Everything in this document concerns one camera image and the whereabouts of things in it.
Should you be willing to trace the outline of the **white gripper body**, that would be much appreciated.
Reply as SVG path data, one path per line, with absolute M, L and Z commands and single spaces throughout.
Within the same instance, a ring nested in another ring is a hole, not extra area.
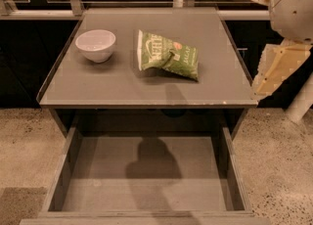
M 281 36 L 313 43 L 313 0 L 270 0 L 272 29 Z

